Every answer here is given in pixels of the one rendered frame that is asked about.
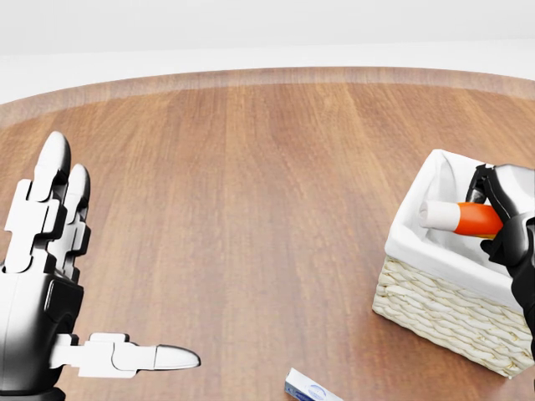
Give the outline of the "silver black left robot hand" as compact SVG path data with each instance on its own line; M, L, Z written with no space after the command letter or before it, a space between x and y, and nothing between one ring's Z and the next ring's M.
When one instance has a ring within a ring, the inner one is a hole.
M200 357L172 345L141 346L125 333L74 333L84 297L75 260L85 254L90 177L69 142L46 139L32 179L18 182L0 261L0 401L65 401L64 366L86 378L133 378L141 371L197 368Z

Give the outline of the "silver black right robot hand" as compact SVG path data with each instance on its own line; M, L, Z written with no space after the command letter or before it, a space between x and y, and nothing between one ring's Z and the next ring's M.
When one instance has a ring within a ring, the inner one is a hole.
M489 201L503 223L493 240L481 243L489 260L512 278L512 295L535 334L535 170L517 165L479 165L466 200Z

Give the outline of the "woven basket white cloth liner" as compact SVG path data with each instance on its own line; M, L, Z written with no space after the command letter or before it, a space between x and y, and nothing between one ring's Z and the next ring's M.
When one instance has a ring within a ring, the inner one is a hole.
M424 201L462 202L481 161L432 150L390 227L373 310L505 377L530 368L532 334L504 266L480 239L419 224Z

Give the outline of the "red ketchup bottle white cap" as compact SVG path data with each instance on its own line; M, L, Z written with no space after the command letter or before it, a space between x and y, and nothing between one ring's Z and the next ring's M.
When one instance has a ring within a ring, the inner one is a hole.
M492 206L473 202L426 200L418 213L420 226L462 236L493 239L503 223Z

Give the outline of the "white blue printed box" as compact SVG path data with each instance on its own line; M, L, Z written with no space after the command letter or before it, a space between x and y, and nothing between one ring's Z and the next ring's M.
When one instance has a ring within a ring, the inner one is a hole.
M284 389L297 401L344 401L295 368L289 370Z

